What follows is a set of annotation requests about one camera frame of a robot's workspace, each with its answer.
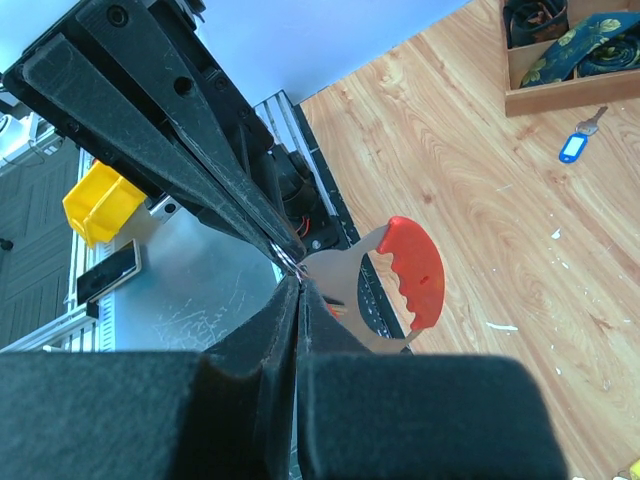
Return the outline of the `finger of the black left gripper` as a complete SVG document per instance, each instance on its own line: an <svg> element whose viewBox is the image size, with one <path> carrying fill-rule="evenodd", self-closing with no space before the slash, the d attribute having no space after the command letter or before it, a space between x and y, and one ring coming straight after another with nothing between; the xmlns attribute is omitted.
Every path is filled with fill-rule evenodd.
<svg viewBox="0 0 640 480"><path fill-rule="evenodd" d="M180 161L149 169L192 203L200 219L263 251L301 258L269 161L274 139L168 1L91 1L78 21L163 113Z"/></svg>
<svg viewBox="0 0 640 480"><path fill-rule="evenodd" d="M176 79L161 86L170 103L164 133L62 34L20 64L26 103L83 148L136 187L155 185L202 223L283 262L289 225L240 168L197 89L180 96Z"/></svg>

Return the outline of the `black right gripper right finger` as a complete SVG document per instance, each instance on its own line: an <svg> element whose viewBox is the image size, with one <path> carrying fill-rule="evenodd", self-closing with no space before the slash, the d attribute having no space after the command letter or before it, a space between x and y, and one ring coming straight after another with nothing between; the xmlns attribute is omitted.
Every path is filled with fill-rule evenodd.
<svg viewBox="0 0 640 480"><path fill-rule="evenodd" d="M306 479L564 479L542 393L494 355L374 354L299 297L298 461Z"/></svg>

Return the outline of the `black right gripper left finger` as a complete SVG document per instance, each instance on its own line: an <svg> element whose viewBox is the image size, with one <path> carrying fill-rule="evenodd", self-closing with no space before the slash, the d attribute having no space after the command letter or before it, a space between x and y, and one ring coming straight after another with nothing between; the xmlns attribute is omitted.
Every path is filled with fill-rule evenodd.
<svg viewBox="0 0 640 480"><path fill-rule="evenodd" d="M284 479L299 283L204 352L5 353L5 479Z"/></svg>

